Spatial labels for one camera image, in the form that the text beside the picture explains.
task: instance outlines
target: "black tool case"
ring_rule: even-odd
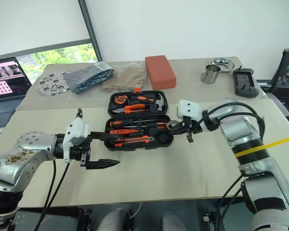
[[[122,104],[115,103],[115,99],[123,99],[122,97],[127,97],[127,101]],[[143,103],[138,99],[135,100],[135,97],[147,97],[150,100],[154,100],[152,103]],[[160,100],[160,96],[164,99],[164,105],[161,107],[162,110],[158,111],[159,106],[154,103],[156,100]],[[113,110],[124,108],[125,106],[135,105],[135,104],[145,104],[145,111],[132,112],[125,114],[124,112],[115,113]],[[159,128],[151,127],[155,123],[167,123],[170,121],[170,118],[166,115],[168,110],[167,99],[165,94],[160,90],[145,90],[140,91],[140,89],[135,89],[134,92],[118,92],[110,96],[110,102],[108,106],[108,113],[111,117],[106,122],[105,132],[110,133],[111,130],[117,129],[133,129],[139,130],[138,132],[133,132],[130,134],[115,134],[120,137],[120,139],[132,139],[132,138],[141,138],[143,136],[153,137],[153,141],[148,143],[146,142],[134,142],[134,143],[125,143],[122,146],[115,146],[114,141],[105,141],[105,146],[111,151],[134,151],[136,148],[145,148],[145,149],[155,149],[159,147],[168,147],[173,141],[173,135],[167,129],[166,125],[160,125]],[[111,122],[116,122],[119,120],[132,120],[130,126],[136,126],[136,128],[113,128],[110,126]],[[148,122],[139,122],[142,120],[153,120]]]

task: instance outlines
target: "toolbox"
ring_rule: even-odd
[[[111,151],[134,151],[136,148],[168,147],[173,141],[167,129],[170,118],[165,94],[160,90],[118,92],[110,96],[105,132],[119,137],[105,141]]]

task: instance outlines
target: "beige tabletop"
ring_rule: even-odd
[[[265,117],[265,144],[289,137],[289,122],[272,100],[244,103]],[[200,103],[203,108],[212,104]],[[0,135],[0,155],[28,131],[64,133],[75,114],[76,109],[17,111]],[[176,119],[175,104],[169,106],[167,114]],[[83,119],[90,124],[91,131],[103,131],[109,115],[106,108],[84,108]],[[189,143],[185,135],[176,135],[169,147],[134,152],[111,152],[103,142],[94,140],[92,161],[111,158],[121,163],[107,169],[86,170],[78,161],[72,161],[53,206],[220,197],[239,176],[238,163],[219,129],[194,135],[194,140]],[[289,181],[289,142],[269,152]],[[57,184],[65,163],[56,162]],[[52,174],[52,162],[44,162],[24,191],[19,206],[42,206]]]
[[[228,59],[233,61],[237,68],[243,66],[237,57],[228,57]],[[193,100],[197,102],[219,101],[225,97],[234,97],[238,100],[247,99],[235,94],[232,74],[220,73],[214,84],[205,84],[200,80],[200,74],[210,60],[212,60],[212,58],[169,60],[177,77],[177,85],[175,88],[162,90],[165,92],[169,104],[177,103],[178,99]],[[124,65],[126,63],[127,62],[116,62],[108,64]],[[47,65],[40,78],[55,71],[74,71],[88,65],[92,65],[92,63]],[[254,84],[260,90],[260,94],[256,98],[267,98],[255,80]],[[151,89],[152,86],[147,78],[143,90]],[[35,84],[33,84],[22,103],[17,107],[17,110],[107,107],[111,94],[112,93],[110,92],[101,91],[100,85],[96,85],[80,95],[75,95],[68,90],[59,95],[42,96],[35,92]]]

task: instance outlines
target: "window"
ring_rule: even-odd
[[[96,54],[91,43],[18,56],[17,60],[31,83],[34,83],[48,64],[97,62]]]

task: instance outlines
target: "pink sponge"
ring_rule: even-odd
[[[153,90],[174,88],[177,78],[174,75],[165,55],[150,56],[145,58]]]

